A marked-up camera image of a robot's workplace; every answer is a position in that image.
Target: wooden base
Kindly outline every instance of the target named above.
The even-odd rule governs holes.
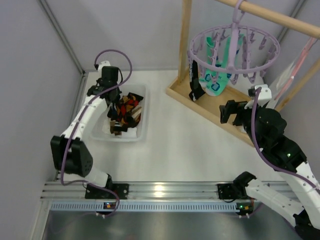
[[[191,101],[189,98],[190,81],[189,75],[187,74],[182,82],[178,84],[178,77],[166,88],[166,94],[174,98],[178,102],[192,109],[196,113],[205,117],[209,121],[218,125],[222,129],[236,136],[238,139],[244,141],[245,143],[253,146],[250,138],[246,133],[240,131],[240,128],[233,126],[232,122],[235,119],[235,115],[231,115],[228,123],[220,123],[220,105],[225,105],[228,100],[235,100],[236,102],[240,101],[250,101],[250,98],[243,94],[242,92],[226,86],[223,92],[219,96],[209,96],[208,94],[203,95],[197,101]]]

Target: robotic arm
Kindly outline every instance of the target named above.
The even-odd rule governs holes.
[[[97,84],[88,90],[84,103],[70,126],[60,136],[53,136],[50,146],[54,167],[56,170],[61,171],[67,142],[71,138],[64,172],[79,176],[82,180],[84,179],[99,187],[110,189],[112,185],[111,176],[93,166],[93,158],[85,142],[100,115],[108,108],[108,105],[120,99],[121,92],[118,87],[101,94],[117,85],[120,69],[110,66],[109,61],[103,61],[97,66],[97,70],[100,76],[96,81]]]
[[[281,195],[249,172],[239,175],[231,186],[222,186],[221,193],[225,190],[227,196],[235,199],[257,199],[284,217],[302,239],[320,239],[319,182],[307,157],[294,141],[284,136],[287,122],[280,113],[266,108],[271,99],[268,86],[257,85],[249,90],[249,95],[255,100],[229,100],[220,106],[220,122],[224,124],[231,114],[236,114],[232,124],[243,127],[262,160],[288,183],[300,202]],[[227,196],[219,194],[221,199],[230,199]]]

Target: metal frame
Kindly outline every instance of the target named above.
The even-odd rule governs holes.
[[[295,17],[307,0],[299,0],[295,6],[291,17]],[[74,100],[74,106],[70,115],[71,122],[76,116],[81,100],[84,87],[87,81],[87,74],[81,66],[71,44],[69,43],[64,31],[62,30],[57,18],[51,10],[46,0],[37,0],[41,9],[48,17],[55,32],[60,38],[63,46],[71,57],[74,65],[81,74],[78,92]],[[283,28],[278,39],[281,41],[287,32]],[[85,205],[98,206],[97,209],[93,208],[92,211],[100,210],[101,203],[106,200],[87,200],[85,199],[86,190],[82,184],[73,184],[69,186],[62,186],[59,182],[59,172],[57,171],[55,181],[47,182],[43,188],[40,198],[40,206],[38,209],[36,221],[31,231],[29,239],[40,240],[43,238],[45,226],[50,211],[79,211],[80,207]],[[118,182],[129,184],[128,200],[120,202],[119,211],[153,211],[153,212],[236,212],[234,209],[235,204],[243,201],[236,201],[236,203],[224,203],[218,198],[217,184],[226,182]],[[269,182],[270,186],[279,193],[288,198],[297,199],[296,195],[292,192],[291,188],[284,181]]]

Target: gray floor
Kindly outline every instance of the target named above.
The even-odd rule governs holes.
[[[103,219],[81,212],[51,212],[42,240],[299,240],[281,216],[263,206],[250,219],[231,213],[121,212]]]

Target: wooden post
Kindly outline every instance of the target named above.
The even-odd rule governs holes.
[[[178,84],[185,78],[186,75],[186,58],[189,38],[189,27],[191,18],[192,0],[182,0],[182,23],[180,33],[180,48],[179,48],[179,66],[178,66]]]
[[[294,86],[290,93],[276,106],[275,110],[278,112],[283,109],[287,103],[301,90],[301,88],[320,70],[320,57],[317,61],[310,67],[306,74],[301,78],[301,80]]]
[[[217,2],[235,7],[238,0],[216,0]],[[310,37],[320,39],[320,27],[303,22],[290,16],[286,16],[282,13],[272,11],[262,6],[253,4],[251,2],[244,1],[240,4],[240,10],[249,14],[255,15],[270,22],[282,25],[297,32],[306,34]]]

